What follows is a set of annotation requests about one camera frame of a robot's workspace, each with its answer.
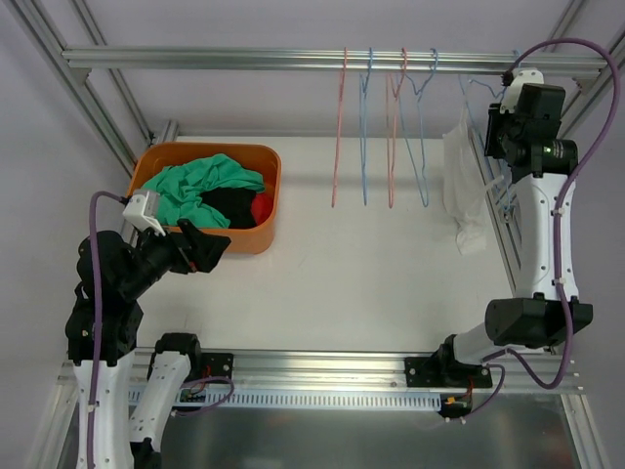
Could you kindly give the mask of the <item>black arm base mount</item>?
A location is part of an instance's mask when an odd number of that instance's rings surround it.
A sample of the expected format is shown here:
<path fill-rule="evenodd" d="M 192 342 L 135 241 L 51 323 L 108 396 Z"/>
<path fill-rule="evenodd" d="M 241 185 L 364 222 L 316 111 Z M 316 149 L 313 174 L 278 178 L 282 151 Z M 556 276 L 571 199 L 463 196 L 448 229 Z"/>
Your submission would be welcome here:
<path fill-rule="evenodd" d="M 234 354 L 203 352 L 200 361 L 201 378 L 227 377 L 231 378 L 234 365 Z"/>

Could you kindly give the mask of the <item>black tank top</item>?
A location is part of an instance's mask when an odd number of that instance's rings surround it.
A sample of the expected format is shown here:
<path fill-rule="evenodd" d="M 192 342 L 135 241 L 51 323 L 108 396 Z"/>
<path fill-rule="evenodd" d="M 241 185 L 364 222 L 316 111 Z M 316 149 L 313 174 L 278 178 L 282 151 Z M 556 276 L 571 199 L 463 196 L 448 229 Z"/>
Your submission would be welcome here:
<path fill-rule="evenodd" d="M 228 221 L 229 229 L 247 230 L 257 226 L 252 214 L 256 192 L 243 188 L 216 188 L 200 194 L 204 205 L 220 212 Z"/>

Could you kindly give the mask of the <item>green tank top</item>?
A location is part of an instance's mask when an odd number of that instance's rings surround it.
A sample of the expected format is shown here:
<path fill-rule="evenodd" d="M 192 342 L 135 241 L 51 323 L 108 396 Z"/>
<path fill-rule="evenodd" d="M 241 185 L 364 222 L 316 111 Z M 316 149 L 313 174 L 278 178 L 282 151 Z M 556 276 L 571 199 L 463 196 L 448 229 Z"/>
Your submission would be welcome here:
<path fill-rule="evenodd" d="M 262 193 L 265 184 L 260 173 L 217 153 L 183 165 L 165 166 L 141 189 L 159 194 L 156 218 L 162 226 L 177 226 L 180 219 L 189 219 L 198 228 L 228 229 L 230 219 L 204 203 L 201 195 L 220 189 Z"/>

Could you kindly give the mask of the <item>pink wire hanger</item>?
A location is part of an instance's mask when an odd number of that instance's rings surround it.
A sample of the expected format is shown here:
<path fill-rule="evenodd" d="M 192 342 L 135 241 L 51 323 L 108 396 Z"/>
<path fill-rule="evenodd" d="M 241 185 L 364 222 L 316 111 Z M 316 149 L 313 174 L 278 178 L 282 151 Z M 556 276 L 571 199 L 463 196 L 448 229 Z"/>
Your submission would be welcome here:
<path fill-rule="evenodd" d="M 342 66 L 339 73 L 339 85 L 337 96 L 337 121 L 336 121 L 336 140 L 335 140 L 335 154 L 333 163 L 333 175 L 332 175 L 332 193 L 331 193 L 331 207 L 334 208 L 337 202 L 338 193 L 338 176 L 339 165 L 341 156 L 341 137 L 343 126 L 343 109 L 344 109 L 344 89 L 346 81 L 346 71 L 348 64 L 348 48 L 343 49 Z"/>

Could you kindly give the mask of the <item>blue hanger with green top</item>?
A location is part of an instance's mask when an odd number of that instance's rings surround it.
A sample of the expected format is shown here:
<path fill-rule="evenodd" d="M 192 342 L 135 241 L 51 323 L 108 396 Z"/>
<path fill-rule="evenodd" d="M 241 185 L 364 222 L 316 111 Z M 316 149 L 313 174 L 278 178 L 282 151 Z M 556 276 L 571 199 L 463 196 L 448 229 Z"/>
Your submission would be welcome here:
<path fill-rule="evenodd" d="M 414 99 L 414 105 L 416 109 L 416 117 L 418 121 L 418 143 L 419 143 L 419 155 L 420 155 L 420 163 L 417 163 L 415 157 L 415 151 L 413 150 L 410 144 L 410 138 L 407 133 L 407 125 L 406 119 L 404 117 L 402 101 L 398 99 L 398 110 L 399 110 L 399 123 L 401 129 L 401 135 L 407 150 L 407 154 L 409 157 L 409 161 L 413 170 L 413 175 L 416 183 L 416 190 L 419 194 L 419 198 L 421 200 L 421 204 L 424 208 L 428 208 L 430 206 L 430 187 L 429 187 L 429 179 L 428 179 L 428 158 L 427 151 L 425 146 L 425 125 L 424 125 L 424 115 L 422 112 L 422 103 L 425 91 L 429 83 L 436 76 L 438 71 L 438 60 L 439 54 L 436 48 L 431 48 L 431 55 L 433 59 L 433 64 L 429 66 L 429 75 L 423 80 L 421 84 L 418 84 L 414 78 L 410 75 L 406 75 L 405 78 L 410 83 L 412 89 L 412 96 Z"/>

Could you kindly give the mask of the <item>white tank top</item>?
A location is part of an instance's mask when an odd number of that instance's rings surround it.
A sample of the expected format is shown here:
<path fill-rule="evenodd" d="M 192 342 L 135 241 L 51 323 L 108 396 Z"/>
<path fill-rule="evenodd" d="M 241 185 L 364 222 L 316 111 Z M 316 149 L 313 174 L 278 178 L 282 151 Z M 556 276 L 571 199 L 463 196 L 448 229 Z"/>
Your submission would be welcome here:
<path fill-rule="evenodd" d="M 483 181 L 468 120 L 468 111 L 462 107 L 458 124 L 443 135 L 443 205 L 457 225 L 455 241 L 463 256 L 486 248 L 486 193 L 503 180 L 499 176 Z"/>

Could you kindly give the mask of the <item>red tank top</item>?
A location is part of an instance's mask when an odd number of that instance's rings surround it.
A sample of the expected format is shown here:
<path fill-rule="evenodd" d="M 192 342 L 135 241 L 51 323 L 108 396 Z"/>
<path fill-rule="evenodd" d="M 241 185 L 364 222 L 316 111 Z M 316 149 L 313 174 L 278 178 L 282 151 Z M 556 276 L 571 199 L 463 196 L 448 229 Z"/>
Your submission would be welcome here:
<path fill-rule="evenodd" d="M 265 192 L 257 193 L 250 205 L 250 213 L 257 226 L 265 223 L 273 209 L 273 199 Z"/>

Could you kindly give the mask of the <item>pink hanger with black top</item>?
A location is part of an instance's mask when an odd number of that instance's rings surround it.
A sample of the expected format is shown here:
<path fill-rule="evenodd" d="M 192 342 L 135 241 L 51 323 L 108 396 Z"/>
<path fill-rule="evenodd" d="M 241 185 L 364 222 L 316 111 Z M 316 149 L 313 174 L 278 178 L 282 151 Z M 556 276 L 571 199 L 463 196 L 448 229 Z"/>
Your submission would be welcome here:
<path fill-rule="evenodd" d="M 399 96 L 407 68 L 407 52 L 401 48 L 401 65 L 399 68 L 399 81 L 394 82 L 390 73 L 385 81 L 385 111 L 386 111 L 386 150 L 387 150 L 387 184 L 388 206 L 392 209 L 395 205 L 395 167 L 396 167 L 396 129 L 398 120 Z"/>

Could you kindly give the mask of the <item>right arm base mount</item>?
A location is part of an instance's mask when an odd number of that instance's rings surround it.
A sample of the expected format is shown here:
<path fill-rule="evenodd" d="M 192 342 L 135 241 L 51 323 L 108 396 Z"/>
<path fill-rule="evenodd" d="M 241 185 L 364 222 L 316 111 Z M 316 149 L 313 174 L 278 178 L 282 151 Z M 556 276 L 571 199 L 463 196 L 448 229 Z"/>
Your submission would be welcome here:
<path fill-rule="evenodd" d="M 405 383 L 408 388 L 492 387 L 490 371 L 480 365 L 440 360 L 435 356 L 403 359 Z"/>

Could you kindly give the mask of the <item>blue wire hanger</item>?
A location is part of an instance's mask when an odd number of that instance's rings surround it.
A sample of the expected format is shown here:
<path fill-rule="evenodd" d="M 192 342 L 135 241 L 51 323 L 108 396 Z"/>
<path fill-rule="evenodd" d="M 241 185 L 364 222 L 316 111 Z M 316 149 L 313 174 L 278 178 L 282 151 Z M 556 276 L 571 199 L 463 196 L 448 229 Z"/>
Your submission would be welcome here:
<path fill-rule="evenodd" d="M 499 209 L 502 212 L 503 218 L 505 221 L 509 222 L 512 220 L 513 216 L 513 196 L 511 193 L 511 183 L 507 179 L 510 175 L 510 172 L 506 170 L 503 166 L 503 162 L 498 159 L 494 159 L 492 157 L 485 155 L 485 139 L 482 133 L 482 127 L 480 124 L 477 124 L 477 120 L 474 117 L 472 108 L 471 108 L 471 92 L 474 85 L 487 90 L 489 93 L 488 102 L 499 103 L 503 100 L 505 91 L 504 88 L 501 87 L 498 91 L 495 91 L 493 87 L 484 83 L 473 77 L 473 75 L 458 75 L 458 83 L 461 90 L 461 93 L 465 102 L 465 109 L 469 116 L 469 121 L 471 123 L 471 129 L 478 139 L 479 150 L 486 165 L 486 171 L 489 175 L 489 181 L 494 182 L 494 186 L 492 187 L 492 192 L 495 195 L 495 202 Z"/>
<path fill-rule="evenodd" d="M 368 50 L 366 71 L 359 75 L 359 152 L 360 172 L 363 205 L 368 205 L 368 179 L 367 179 L 367 134 L 368 134 L 368 89 L 373 65 L 373 49 Z"/>

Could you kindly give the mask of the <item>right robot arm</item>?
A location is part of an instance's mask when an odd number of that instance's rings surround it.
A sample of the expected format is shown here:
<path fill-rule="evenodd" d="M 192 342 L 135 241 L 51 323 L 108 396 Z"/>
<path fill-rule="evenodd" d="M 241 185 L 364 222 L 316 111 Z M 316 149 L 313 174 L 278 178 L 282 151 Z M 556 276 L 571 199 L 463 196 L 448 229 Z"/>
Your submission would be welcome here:
<path fill-rule="evenodd" d="M 565 90 L 526 82 L 509 85 L 490 106 L 484 153 L 511 170 L 521 214 L 521 268 L 514 295 L 494 299 L 484 321 L 452 334 L 433 358 L 437 379 L 455 388 L 514 356 L 543 389 L 557 388 L 575 333 L 592 322 L 579 299 L 571 255 L 570 212 L 579 168 L 577 145 L 559 138 Z"/>

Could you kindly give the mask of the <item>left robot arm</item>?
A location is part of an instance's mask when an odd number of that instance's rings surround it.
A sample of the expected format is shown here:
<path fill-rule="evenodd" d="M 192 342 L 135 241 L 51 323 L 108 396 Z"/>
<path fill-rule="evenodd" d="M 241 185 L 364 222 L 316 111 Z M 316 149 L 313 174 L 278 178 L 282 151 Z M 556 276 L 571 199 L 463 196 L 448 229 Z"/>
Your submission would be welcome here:
<path fill-rule="evenodd" d="M 185 384 L 211 381 L 193 333 L 168 332 L 150 357 L 147 384 L 128 405 L 140 297 L 168 273 L 210 273 L 230 245 L 183 220 L 176 233 L 148 229 L 131 245 L 114 231 L 91 231 L 79 248 L 80 281 L 65 326 L 79 390 L 80 468 L 159 468 L 161 442 Z"/>

